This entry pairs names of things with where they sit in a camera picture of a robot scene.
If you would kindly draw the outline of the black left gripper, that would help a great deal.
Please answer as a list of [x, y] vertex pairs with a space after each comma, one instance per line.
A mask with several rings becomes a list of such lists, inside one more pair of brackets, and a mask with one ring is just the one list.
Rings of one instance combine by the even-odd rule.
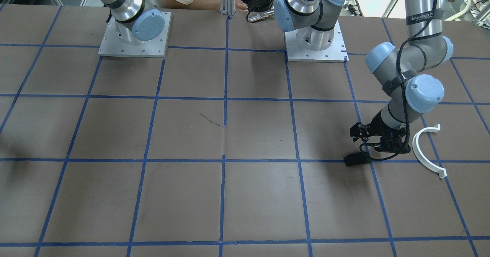
[[[364, 142], [360, 145], [361, 152], [364, 152], [363, 146], [371, 146], [377, 152], [408, 153], [408, 144], [404, 145], [402, 140], [406, 134], [406, 126], [391, 128], [386, 125], [381, 118], [381, 112], [376, 114], [369, 124], [365, 125], [359, 121], [350, 128], [350, 136], [353, 141], [361, 139]], [[369, 137], [372, 136], [379, 136], [380, 142], [367, 143]]]

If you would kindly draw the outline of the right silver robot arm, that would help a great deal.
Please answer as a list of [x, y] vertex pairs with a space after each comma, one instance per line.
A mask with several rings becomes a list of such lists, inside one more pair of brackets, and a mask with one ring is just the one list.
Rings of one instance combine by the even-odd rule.
[[142, 42], [155, 39], [165, 27], [165, 19], [153, 0], [100, 0], [115, 21]]

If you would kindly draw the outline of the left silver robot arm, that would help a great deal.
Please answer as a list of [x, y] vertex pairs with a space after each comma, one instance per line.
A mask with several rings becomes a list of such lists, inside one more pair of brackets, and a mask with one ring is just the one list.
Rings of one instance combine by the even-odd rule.
[[[284, 32], [296, 31], [297, 39], [312, 51], [323, 51], [331, 45], [334, 26], [346, 0], [276, 0], [274, 13]], [[442, 83], [423, 74], [448, 61], [454, 46], [442, 34], [443, 9], [440, 0], [405, 0], [407, 39], [397, 48], [381, 43], [366, 55], [369, 71], [391, 99], [366, 125], [350, 128], [353, 141], [378, 136], [371, 143], [378, 152], [408, 153], [402, 138], [410, 136], [409, 125], [430, 112], [442, 100]]]

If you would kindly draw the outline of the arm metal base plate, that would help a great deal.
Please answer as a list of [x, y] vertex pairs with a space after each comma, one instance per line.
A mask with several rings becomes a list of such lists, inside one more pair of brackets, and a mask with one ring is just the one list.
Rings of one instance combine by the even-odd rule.
[[154, 39], [138, 40], [122, 24], [111, 18], [100, 43], [98, 55], [105, 57], [154, 57], [166, 56], [172, 13], [161, 11], [165, 20], [163, 31]]
[[348, 62], [348, 52], [339, 22], [332, 30], [312, 27], [284, 33], [287, 60], [291, 62]]

